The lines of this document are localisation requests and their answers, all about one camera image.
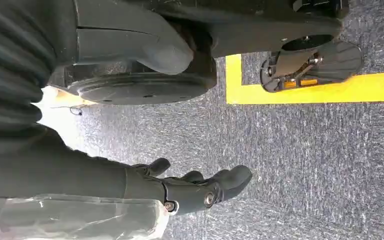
prosthetic hand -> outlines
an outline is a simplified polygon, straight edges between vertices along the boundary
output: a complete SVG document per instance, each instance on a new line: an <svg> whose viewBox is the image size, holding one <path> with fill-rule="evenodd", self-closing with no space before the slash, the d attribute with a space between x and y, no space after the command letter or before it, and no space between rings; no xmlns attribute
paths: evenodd
<svg viewBox="0 0 384 240"><path fill-rule="evenodd" d="M133 166L146 179L153 179L170 167L165 158L150 165ZM252 174L246 166L221 170L209 179L199 171L184 176L158 179L165 190L165 207L171 213L185 214L211 208L214 204L236 197L250 182Z"/></svg>

plastic wrap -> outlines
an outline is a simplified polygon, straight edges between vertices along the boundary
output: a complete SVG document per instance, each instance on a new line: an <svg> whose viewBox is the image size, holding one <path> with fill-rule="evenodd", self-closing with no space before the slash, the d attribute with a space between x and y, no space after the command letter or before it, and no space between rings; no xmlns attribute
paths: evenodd
<svg viewBox="0 0 384 240"><path fill-rule="evenodd" d="M40 195L0 199L0 240L154 240L169 213L157 200Z"/></svg>

cable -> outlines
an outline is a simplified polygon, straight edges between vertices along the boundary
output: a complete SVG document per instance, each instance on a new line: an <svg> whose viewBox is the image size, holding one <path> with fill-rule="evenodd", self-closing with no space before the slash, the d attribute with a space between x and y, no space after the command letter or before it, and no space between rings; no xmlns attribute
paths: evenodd
<svg viewBox="0 0 384 240"><path fill-rule="evenodd" d="M82 107L87 106L86 104L76 105L76 106L58 106L58 107L51 107L51 109L69 109L70 113L75 116L83 116L83 110Z"/></svg>

bolt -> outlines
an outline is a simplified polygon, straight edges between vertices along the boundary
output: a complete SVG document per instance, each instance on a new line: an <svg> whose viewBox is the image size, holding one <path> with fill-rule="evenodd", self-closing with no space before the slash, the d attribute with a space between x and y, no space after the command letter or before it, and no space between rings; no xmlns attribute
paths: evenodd
<svg viewBox="0 0 384 240"><path fill-rule="evenodd" d="M164 203L164 207L167 211L173 212L176 209L176 204L171 201L167 201Z"/></svg>
<svg viewBox="0 0 384 240"><path fill-rule="evenodd" d="M204 203L207 207L211 207L214 204L214 200L214 194L212 192L209 192L204 198Z"/></svg>
<svg viewBox="0 0 384 240"><path fill-rule="evenodd" d="M267 75L271 77L273 75L273 69L271 67L267 68Z"/></svg>
<svg viewBox="0 0 384 240"><path fill-rule="evenodd" d="M321 63L322 61L323 61L323 58L320 57L320 58L310 59L310 60L308 61L308 63L310 63L310 64L319 64L319 63Z"/></svg>

wheel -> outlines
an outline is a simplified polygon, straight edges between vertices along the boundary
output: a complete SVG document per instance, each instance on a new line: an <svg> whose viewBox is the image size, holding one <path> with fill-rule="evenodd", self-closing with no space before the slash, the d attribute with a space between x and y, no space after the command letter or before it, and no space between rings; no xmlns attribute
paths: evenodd
<svg viewBox="0 0 384 240"><path fill-rule="evenodd" d="M189 68L178 75L166 75L136 61L76 65L66 69L71 79L68 90L85 100L111 105L167 104L205 94L217 84L216 62L210 55L211 41L201 32L181 24L172 26L194 51Z"/></svg>

